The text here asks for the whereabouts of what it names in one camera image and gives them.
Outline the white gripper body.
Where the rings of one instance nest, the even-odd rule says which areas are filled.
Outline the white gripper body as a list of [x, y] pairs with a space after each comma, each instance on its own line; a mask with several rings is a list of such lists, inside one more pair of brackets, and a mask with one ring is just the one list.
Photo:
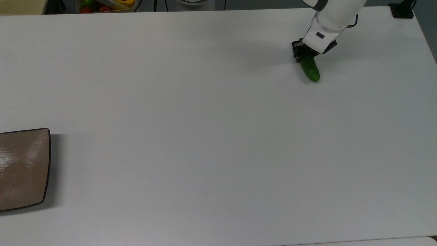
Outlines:
[[346, 22], [332, 22], [324, 20], [313, 20], [307, 33], [304, 35], [303, 43], [309, 48], [323, 53], [346, 29]]

